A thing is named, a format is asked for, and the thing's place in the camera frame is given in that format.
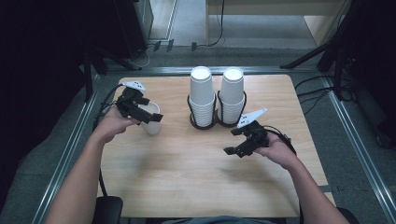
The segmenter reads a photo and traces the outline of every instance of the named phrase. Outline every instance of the stack of paper cups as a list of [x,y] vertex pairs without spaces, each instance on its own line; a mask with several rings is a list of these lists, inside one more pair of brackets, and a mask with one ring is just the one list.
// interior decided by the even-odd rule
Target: stack of paper cups
[[238,67],[227,68],[222,76],[219,91],[218,117],[226,124],[239,120],[245,104],[244,72]]
[[191,71],[189,104],[197,126],[207,127],[212,124],[215,101],[212,73],[207,67],[194,67]]

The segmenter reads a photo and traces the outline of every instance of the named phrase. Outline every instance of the human arm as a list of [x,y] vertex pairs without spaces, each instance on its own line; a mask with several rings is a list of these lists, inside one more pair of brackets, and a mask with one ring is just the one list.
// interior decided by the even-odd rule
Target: human arm
[[116,134],[136,123],[135,119],[123,118],[115,106],[109,109],[62,183],[46,223],[92,223],[103,148]]
[[268,140],[269,147],[259,147],[255,152],[281,165],[290,173],[304,212],[304,223],[347,223],[286,144],[273,133],[268,133]]

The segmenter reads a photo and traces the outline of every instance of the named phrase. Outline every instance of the wooden tabletop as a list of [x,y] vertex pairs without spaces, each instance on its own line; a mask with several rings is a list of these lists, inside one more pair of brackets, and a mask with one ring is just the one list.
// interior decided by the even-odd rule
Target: wooden tabletop
[[[133,77],[158,104],[162,130],[149,136],[131,126],[106,144],[102,172],[108,195],[123,199],[123,217],[297,217],[298,198],[287,171],[253,153],[242,159],[223,149],[246,140],[219,124],[205,131],[189,121],[190,77]],[[215,92],[221,77],[213,77]],[[115,99],[121,94],[119,88]],[[267,108],[261,125],[291,138],[320,186],[328,182],[290,77],[245,76],[245,113]],[[326,195],[333,202],[332,195]]]

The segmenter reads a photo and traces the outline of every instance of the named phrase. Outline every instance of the table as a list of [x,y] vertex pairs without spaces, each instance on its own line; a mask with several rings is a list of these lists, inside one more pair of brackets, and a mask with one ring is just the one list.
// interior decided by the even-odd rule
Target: table
[[[205,0],[206,44],[209,45],[209,16],[221,15],[221,0]],[[350,0],[227,0],[224,15],[302,15],[317,45],[332,35]]]
[[[123,199],[123,217],[299,216],[287,171],[255,153],[242,159],[225,154],[225,147],[239,145],[245,136],[233,136],[232,128],[219,124],[205,131],[191,126],[190,77],[127,77],[120,82],[132,80],[141,81],[145,97],[160,106],[163,128],[148,136],[131,126],[106,144],[103,178],[108,195]],[[216,92],[220,82],[221,76],[213,76]],[[245,113],[268,108],[258,122],[287,134],[318,185],[328,186],[290,77],[245,76],[245,92]],[[332,194],[326,195],[333,202]]]

